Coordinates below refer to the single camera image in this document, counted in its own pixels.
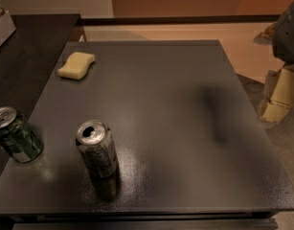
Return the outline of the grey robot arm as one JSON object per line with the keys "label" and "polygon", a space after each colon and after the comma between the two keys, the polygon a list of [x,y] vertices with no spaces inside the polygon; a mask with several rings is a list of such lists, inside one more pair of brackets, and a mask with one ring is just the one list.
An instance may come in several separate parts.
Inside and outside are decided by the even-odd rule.
{"label": "grey robot arm", "polygon": [[277,21],[272,50],[283,67],[268,72],[258,114],[262,122],[277,124],[294,106],[294,0]]}

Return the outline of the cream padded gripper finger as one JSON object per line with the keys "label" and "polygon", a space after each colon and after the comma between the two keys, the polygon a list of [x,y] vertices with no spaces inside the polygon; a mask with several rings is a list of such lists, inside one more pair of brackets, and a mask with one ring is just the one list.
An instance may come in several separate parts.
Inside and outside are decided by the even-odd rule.
{"label": "cream padded gripper finger", "polygon": [[261,118],[279,123],[294,106],[294,63],[286,63],[279,71],[276,87]]}

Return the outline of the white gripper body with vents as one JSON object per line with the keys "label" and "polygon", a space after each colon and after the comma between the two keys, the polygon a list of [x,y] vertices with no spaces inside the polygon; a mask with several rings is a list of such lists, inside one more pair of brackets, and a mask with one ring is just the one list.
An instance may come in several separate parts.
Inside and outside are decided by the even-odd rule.
{"label": "white gripper body with vents", "polygon": [[280,73],[277,71],[269,70],[265,78],[264,87],[262,90],[262,99],[258,107],[258,115],[261,116],[266,108],[266,104],[270,101],[273,91],[276,87]]}

